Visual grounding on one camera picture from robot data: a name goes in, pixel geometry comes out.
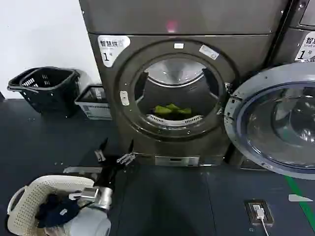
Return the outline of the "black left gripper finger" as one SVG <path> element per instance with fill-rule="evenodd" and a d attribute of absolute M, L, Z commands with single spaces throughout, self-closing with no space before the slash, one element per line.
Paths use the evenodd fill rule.
<path fill-rule="evenodd" d="M 105 155 L 104 155 L 104 151 L 105 151 L 105 149 L 106 149 L 107 142 L 108 142 L 108 138 L 106 138 L 106 139 L 100 144 L 100 146 L 94 151 L 98 162 L 102 162 L 102 161 L 105 161 L 105 160 L 106 160 Z"/>
<path fill-rule="evenodd" d="M 133 148 L 134 148 L 134 140 L 130 142 L 128 152 L 124 154 L 122 157 L 118 158 L 116 163 L 120 165 L 124 165 L 124 166 L 129 165 L 135 159 Z"/>

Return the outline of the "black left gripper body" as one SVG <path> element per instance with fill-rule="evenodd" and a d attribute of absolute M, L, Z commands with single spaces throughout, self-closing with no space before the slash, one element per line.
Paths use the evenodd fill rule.
<path fill-rule="evenodd" d="M 125 165 L 117 162 L 119 156 L 111 155 L 105 160 L 99 161 L 102 170 L 94 182 L 94 187 L 110 188 L 115 190 L 116 175 L 118 171 L 122 170 Z"/>

